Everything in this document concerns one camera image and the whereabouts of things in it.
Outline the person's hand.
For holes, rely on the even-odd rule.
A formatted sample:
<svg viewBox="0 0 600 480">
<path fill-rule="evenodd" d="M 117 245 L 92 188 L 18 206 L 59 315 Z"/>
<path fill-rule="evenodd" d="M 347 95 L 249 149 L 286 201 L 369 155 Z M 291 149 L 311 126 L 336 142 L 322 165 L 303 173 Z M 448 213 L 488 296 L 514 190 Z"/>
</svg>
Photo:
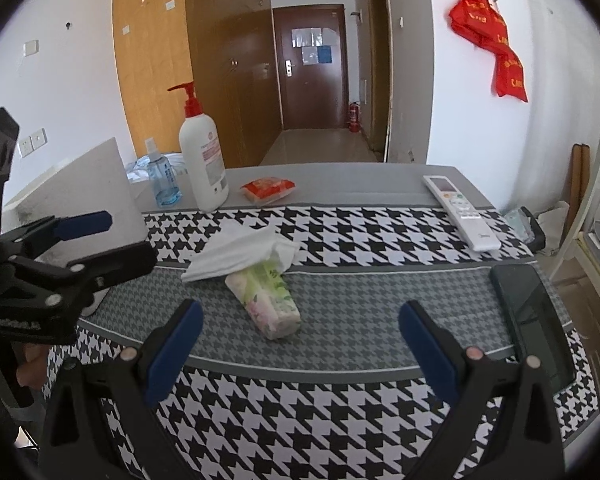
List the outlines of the person's hand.
<svg viewBox="0 0 600 480">
<path fill-rule="evenodd" d="M 50 346 L 47 344 L 25 344 L 24 361 L 16 371 L 17 382 L 21 387 L 41 390 L 47 379 L 47 359 Z"/>
</svg>

